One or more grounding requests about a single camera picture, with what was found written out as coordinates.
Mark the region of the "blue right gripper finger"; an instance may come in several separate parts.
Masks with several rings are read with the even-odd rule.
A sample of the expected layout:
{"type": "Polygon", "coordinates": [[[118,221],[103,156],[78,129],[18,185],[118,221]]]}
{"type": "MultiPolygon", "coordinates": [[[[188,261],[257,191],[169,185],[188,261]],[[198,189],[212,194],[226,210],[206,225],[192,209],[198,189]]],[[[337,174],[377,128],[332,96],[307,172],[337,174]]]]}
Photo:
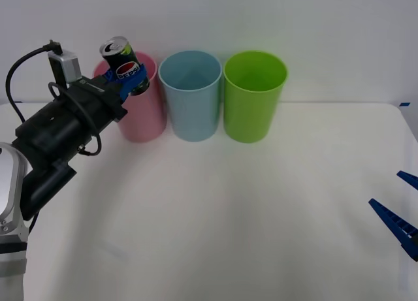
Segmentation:
{"type": "Polygon", "coordinates": [[[418,190],[418,177],[417,176],[414,176],[404,171],[399,171],[396,175],[402,180],[404,180],[406,183],[411,185],[414,189],[418,190]]]}
{"type": "Polygon", "coordinates": [[[368,203],[386,227],[400,242],[404,251],[414,261],[417,261],[417,228],[409,224],[394,212],[390,211],[388,208],[384,207],[384,205],[379,203],[374,198],[370,199],[368,203]]]}

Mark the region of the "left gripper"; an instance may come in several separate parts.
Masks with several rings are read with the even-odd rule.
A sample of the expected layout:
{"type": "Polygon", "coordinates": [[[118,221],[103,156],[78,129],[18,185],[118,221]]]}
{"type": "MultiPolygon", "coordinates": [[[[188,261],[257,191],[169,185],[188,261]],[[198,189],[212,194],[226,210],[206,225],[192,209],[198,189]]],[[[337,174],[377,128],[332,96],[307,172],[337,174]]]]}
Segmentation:
{"type": "Polygon", "coordinates": [[[144,64],[138,71],[118,79],[112,69],[89,79],[82,77],[69,85],[67,92],[78,101],[92,118],[96,127],[107,127],[127,115],[123,103],[130,95],[140,95],[148,89],[148,74],[144,64]]]}

